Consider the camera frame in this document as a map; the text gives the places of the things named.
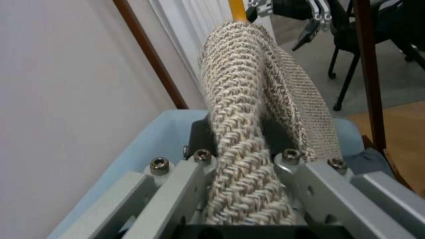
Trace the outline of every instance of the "screw head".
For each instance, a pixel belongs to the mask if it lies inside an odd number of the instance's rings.
[[[341,175],[344,175],[347,172],[348,166],[341,159],[333,158],[328,160],[327,163]]]
[[[206,165],[211,163],[211,153],[206,149],[196,150],[193,156],[196,163],[202,162]]]
[[[285,149],[283,151],[283,161],[291,165],[297,165],[300,161],[300,152],[292,148]]]
[[[183,146],[183,157],[188,158],[189,156],[189,145]]]
[[[150,172],[153,175],[161,176],[170,170],[170,164],[168,162],[168,159],[164,157],[156,157],[150,162]]]

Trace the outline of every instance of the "woven fabric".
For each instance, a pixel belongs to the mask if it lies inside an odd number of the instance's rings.
[[[305,162],[342,158],[323,98],[293,58],[255,24],[217,28],[203,46],[200,63],[219,161],[206,223],[293,224],[260,115],[285,127]]]

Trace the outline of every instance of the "chair wheel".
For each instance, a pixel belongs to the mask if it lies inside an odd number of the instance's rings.
[[[340,111],[340,110],[341,110],[341,104],[336,103],[336,104],[333,106],[333,110],[334,110],[334,111]]]
[[[404,60],[407,61],[407,62],[413,61],[413,59],[411,57],[408,57],[408,56],[405,56],[404,57]]]
[[[331,78],[331,79],[335,79],[336,78],[335,72],[332,72],[332,73],[328,74],[327,76],[329,76],[329,78]]]

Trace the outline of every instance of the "black chair leg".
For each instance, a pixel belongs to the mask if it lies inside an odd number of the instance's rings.
[[[416,61],[422,67],[422,69],[425,70],[425,59],[419,54],[417,50],[412,47],[412,45],[410,45],[410,43],[399,38],[393,38],[391,40],[400,50],[403,51],[403,53],[406,55],[406,59]]]
[[[340,111],[342,101],[344,100],[345,93],[347,93],[348,86],[350,85],[351,79],[353,78],[354,71],[356,70],[357,63],[359,62],[360,54],[355,54],[353,61],[351,62],[350,69],[348,70],[347,77],[345,78],[344,85],[342,86],[341,92],[339,93],[338,100],[333,106],[334,111]]]
[[[327,71],[327,75],[331,79],[335,79],[336,74],[333,72],[333,67],[335,66],[336,57],[338,56],[339,49],[335,47],[335,50],[333,51],[332,60],[330,61],[329,70]]]

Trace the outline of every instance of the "wooden pole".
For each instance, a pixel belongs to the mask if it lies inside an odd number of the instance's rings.
[[[248,22],[242,0],[229,0],[229,6],[234,21]]]
[[[354,12],[356,14],[356,31],[363,67],[372,140],[376,149],[384,153],[387,143],[385,141],[384,117],[382,114],[381,90],[379,88],[370,0],[354,0]]]
[[[119,13],[121,13],[122,18],[124,18],[125,23],[127,23],[128,28],[130,28],[131,33],[133,33],[134,38],[136,38],[137,43],[139,44],[142,51],[145,53],[149,63],[151,64],[153,70],[158,75],[159,80],[164,86],[167,93],[170,95],[171,100],[174,102],[174,105],[179,110],[188,109],[188,106],[180,95],[179,90],[168,74],[167,69],[164,64],[162,64],[161,59],[156,53],[155,49],[152,46],[149,38],[147,37],[143,27],[140,25],[137,20],[136,15],[131,9],[130,4],[127,0],[113,0],[115,6],[118,8]]]

